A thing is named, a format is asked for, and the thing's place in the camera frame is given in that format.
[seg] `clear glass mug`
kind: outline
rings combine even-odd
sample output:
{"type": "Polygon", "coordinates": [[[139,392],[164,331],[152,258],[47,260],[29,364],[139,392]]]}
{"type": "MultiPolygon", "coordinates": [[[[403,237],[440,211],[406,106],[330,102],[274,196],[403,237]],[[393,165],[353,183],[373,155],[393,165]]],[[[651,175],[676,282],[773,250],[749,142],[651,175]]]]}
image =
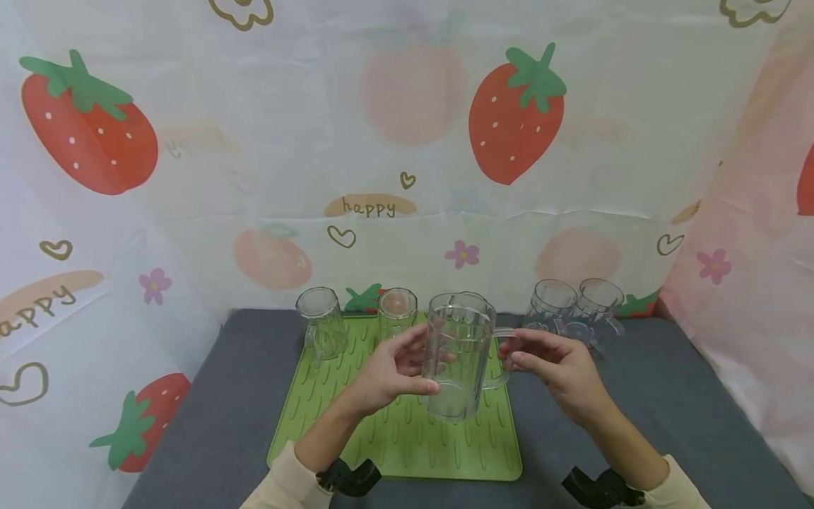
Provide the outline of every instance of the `clear glass mug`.
{"type": "Polygon", "coordinates": [[[557,320],[567,320],[576,304],[576,292],[559,279],[542,279],[534,285],[523,328],[558,333],[557,320]]]}
{"type": "Polygon", "coordinates": [[[430,301],[422,376],[441,389],[422,398],[430,415],[453,422],[468,419],[478,410],[484,389],[509,380],[508,360],[501,362],[497,378],[486,379],[495,338],[511,338],[512,349],[519,343],[514,329],[496,328],[496,320],[494,307],[477,293],[445,293],[430,301]]]}
{"type": "Polygon", "coordinates": [[[314,365],[337,358],[348,347],[339,299],[326,287],[310,288],[297,299],[297,311],[308,320],[305,347],[313,349],[314,365]]]}
{"type": "Polygon", "coordinates": [[[379,296],[379,341],[389,340],[406,331],[418,316],[418,298],[407,288],[390,288],[379,296]]]}
{"type": "Polygon", "coordinates": [[[557,320],[558,334],[580,340],[602,353],[608,343],[624,334],[624,327],[614,318],[623,302],[622,290],[610,281],[586,279],[580,284],[571,316],[557,320]]]}

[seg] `wrist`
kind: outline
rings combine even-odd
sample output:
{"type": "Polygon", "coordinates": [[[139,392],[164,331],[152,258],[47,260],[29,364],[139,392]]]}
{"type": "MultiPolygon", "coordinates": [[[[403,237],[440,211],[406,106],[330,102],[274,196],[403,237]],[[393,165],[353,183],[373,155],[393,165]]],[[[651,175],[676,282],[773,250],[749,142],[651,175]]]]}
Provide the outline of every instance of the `wrist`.
{"type": "Polygon", "coordinates": [[[352,384],[339,393],[326,409],[326,413],[328,413],[329,410],[333,418],[341,423],[352,423],[356,425],[367,417],[364,406],[359,401],[359,397],[356,395],[352,384]]]}
{"type": "Polygon", "coordinates": [[[597,410],[585,420],[583,429],[592,437],[613,436],[624,432],[625,427],[631,425],[619,407],[612,401],[597,410]]]}

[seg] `silicone mat ridge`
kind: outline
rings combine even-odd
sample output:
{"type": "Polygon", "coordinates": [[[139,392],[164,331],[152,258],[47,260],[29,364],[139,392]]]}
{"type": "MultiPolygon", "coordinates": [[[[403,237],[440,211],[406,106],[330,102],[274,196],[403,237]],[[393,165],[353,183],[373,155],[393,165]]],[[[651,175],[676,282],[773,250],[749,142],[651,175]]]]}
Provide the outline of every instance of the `silicone mat ridge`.
{"type": "MultiPolygon", "coordinates": [[[[346,317],[348,348],[317,370],[313,355],[300,355],[266,462],[270,465],[287,441],[298,440],[356,375],[370,356],[378,333],[376,317],[346,317]]],[[[418,323],[426,321],[419,315],[418,323]]],[[[488,376],[500,370],[492,346],[488,376]]],[[[466,480],[517,480],[523,463],[505,387],[484,391],[475,417],[448,423],[427,413],[416,396],[398,397],[364,419],[351,436],[342,459],[356,468],[370,458],[383,476],[466,480]]]]}

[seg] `gray table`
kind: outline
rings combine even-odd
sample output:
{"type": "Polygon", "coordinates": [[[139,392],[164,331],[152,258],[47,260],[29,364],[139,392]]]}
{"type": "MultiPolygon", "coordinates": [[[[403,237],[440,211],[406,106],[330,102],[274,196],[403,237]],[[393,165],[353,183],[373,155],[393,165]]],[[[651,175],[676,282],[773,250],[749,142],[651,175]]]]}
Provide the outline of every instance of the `gray table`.
{"type": "MultiPolygon", "coordinates": [[[[517,318],[501,317],[516,326],[517,318]]],[[[811,509],[712,369],[673,323],[624,322],[627,337],[600,362],[619,407],[663,453],[676,457],[715,509],[811,509]]],[[[124,509],[231,509],[268,469],[269,450],[302,348],[294,312],[245,309],[222,328],[124,509]]],[[[578,465],[607,468],[584,432],[539,380],[513,376],[509,395],[523,458],[512,483],[382,480],[363,499],[332,507],[423,509],[579,507],[560,482],[578,465]]]]}

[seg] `pink flower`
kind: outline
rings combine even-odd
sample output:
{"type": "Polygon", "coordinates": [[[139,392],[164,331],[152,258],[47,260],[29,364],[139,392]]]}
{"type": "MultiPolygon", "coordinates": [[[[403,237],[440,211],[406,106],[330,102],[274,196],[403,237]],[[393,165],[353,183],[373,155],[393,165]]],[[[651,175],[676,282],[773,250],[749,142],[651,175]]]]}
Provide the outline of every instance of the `pink flower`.
{"type": "Polygon", "coordinates": [[[149,276],[142,274],[138,276],[138,282],[144,287],[144,304],[155,301],[157,305],[162,305],[164,296],[161,292],[173,285],[170,278],[164,277],[164,269],[153,269],[149,276]]]}
{"type": "Polygon", "coordinates": [[[695,257],[704,264],[704,268],[698,273],[698,277],[704,279],[711,276],[714,284],[720,284],[724,280],[724,276],[732,271],[732,263],[725,260],[726,251],[724,249],[717,248],[712,253],[712,256],[705,252],[699,252],[695,257]]]}
{"type": "Polygon", "coordinates": [[[455,260],[455,269],[460,270],[465,263],[478,265],[478,253],[480,253],[478,246],[467,246],[463,240],[456,240],[455,250],[447,251],[444,259],[455,260]]]}

